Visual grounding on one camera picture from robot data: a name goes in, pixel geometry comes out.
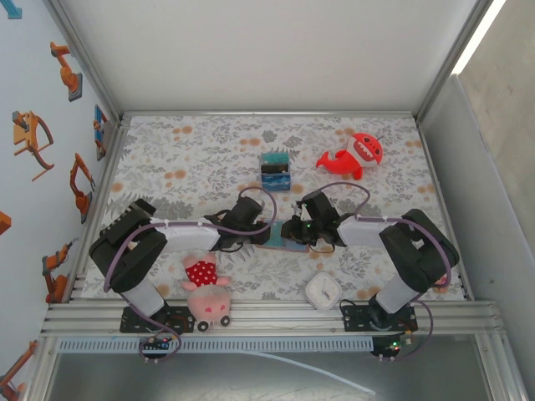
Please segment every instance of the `blue box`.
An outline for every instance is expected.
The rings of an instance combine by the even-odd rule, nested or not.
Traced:
[[[262,188],[273,192],[292,188],[288,152],[262,153],[260,156],[260,182]]]

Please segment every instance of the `red polka dot bow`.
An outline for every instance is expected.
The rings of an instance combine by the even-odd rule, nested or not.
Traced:
[[[216,284],[216,264],[209,261],[198,261],[192,267],[186,269],[186,274],[190,282],[196,284],[198,287],[206,284]]]

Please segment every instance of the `metal floor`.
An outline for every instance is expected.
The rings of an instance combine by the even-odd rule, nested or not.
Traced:
[[[369,353],[282,353],[374,390],[375,397],[319,373],[240,354],[182,354],[160,365],[137,355],[62,354],[46,399],[483,400],[487,391],[471,336],[432,338],[425,352],[394,363]]]

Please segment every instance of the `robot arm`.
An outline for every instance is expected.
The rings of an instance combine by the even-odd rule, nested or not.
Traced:
[[[266,227],[267,223],[254,222],[261,212],[262,207],[256,201],[240,196],[231,210],[205,216],[199,221],[169,224],[153,218],[155,208],[139,199],[100,232],[89,255],[114,292],[145,316],[161,322],[165,321],[166,303],[146,278],[156,258],[163,251],[220,251],[245,241],[263,244],[269,240],[270,228]],[[252,235],[239,235],[238,232],[251,232]],[[134,237],[121,254],[120,248],[132,235]]]
[[[387,250],[398,272],[376,296],[369,300],[371,322],[384,329],[408,302],[429,290],[459,262],[455,247],[425,215],[412,209],[400,219],[340,216],[327,196],[316,190],[298,202],[305,206],[312,220],[301,220],[298,212],[284,223],[282,237],[300,244],[316,245],[323,238],[333,246],[376,246]]]

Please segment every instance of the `white cable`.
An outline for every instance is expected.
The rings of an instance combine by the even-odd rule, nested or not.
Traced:
[[[338,375],[336,375],[334,373],[328,372],[328,371],[320,369],[320,368],[316,368],[314,366],[307,365],[305,363],[300,363],[300,362],[294,361],[292,359],[279,357],[278,355],[272,355],[271,353],[255,353],[255,352],[250,352],[250,351],[238,351],[237,353],[244,353],[246,355],[253,355],[255,357],[275,359],[276,361],[290,363],[291,365],[299,366],[300,368],[304,368],[304,369],[311,370],[311,371],[316,372],[316,373],[320,373],[320,374],[322,374],[324,376],[328,376],[330,378],[333,378],[334,380],[338,380],[341,383],[345,383],[345,384],[347,384],[347,385],[349,385],[349,386],[351,386],[353,388],[356,388],[356,389],[358,389],[360,391],[364,391],[365,393],[372,394],[372,395],[375,396],[375,391],[374,390],[370,390],[369,388],[363,387],[363,386],[361,386],[361,385],[359,385],[357,383],[351,382],[351,381],[349,381],[349,380],[347,380],[345,378],[341,378],[340,376],[338,376]]]

